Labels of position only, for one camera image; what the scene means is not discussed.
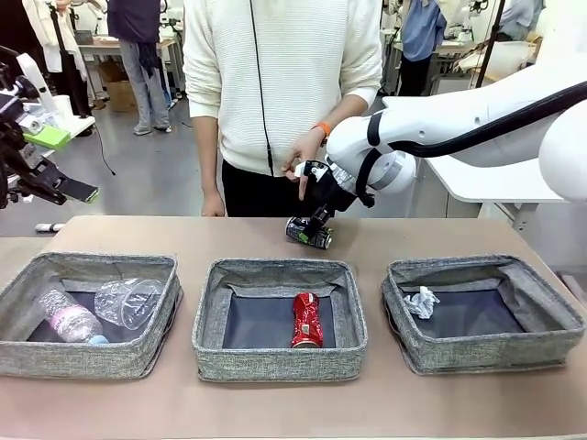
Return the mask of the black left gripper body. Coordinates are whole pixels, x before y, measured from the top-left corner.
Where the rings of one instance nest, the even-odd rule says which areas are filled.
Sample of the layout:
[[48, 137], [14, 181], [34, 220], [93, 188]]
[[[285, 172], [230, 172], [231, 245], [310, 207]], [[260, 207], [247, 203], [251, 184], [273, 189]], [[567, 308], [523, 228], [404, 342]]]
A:
[[1, 206], [34, 194], [35, 172], [21, 155], [28, 144], [26, 134], [38, 134], [41, 125], [25, 111], [22, 97], [39, 96], [33, 84], [23, 75], [15, 77], [10, 67], [1, 62]]

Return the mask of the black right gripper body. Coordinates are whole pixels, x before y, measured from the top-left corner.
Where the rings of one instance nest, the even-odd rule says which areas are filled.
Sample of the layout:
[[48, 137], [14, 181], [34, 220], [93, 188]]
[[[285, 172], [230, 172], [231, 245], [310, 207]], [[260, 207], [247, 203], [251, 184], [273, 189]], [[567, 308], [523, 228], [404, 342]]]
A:
[[311, 198], [329, 212], [345, 212], [357, 199], [356, 179], [331, 159], [307, 160], [304, 176], [310, 184]]

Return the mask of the person's left hand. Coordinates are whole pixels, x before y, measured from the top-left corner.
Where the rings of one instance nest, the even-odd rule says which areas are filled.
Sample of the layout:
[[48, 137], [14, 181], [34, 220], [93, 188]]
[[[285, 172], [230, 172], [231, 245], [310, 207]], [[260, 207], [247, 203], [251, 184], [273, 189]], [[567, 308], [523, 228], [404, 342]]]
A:
[[326, 132], [321, 127], [317, 126], [312, 128], [295, 142], [288, 159], [282, 165], [283, 174], [290, 181], [299, 183], [300, 201], [303, 201], [305, 198], [308, 178], [306, 176], [296, 177], [294, 174], [294, 168], [297, 163], [314, 160], [325, 137]]

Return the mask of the person's right hand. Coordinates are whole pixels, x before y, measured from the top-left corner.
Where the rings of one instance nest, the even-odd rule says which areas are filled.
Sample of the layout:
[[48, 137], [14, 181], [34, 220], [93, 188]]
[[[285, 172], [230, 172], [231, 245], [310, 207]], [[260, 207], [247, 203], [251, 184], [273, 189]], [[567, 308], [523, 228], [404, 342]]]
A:
[[201, 208], [201, 216], [203, 217], [224, 217], [226, 215], [226, 208], [224, 200], [218, 191], [205, 192], [203, 196], [203, 204]]

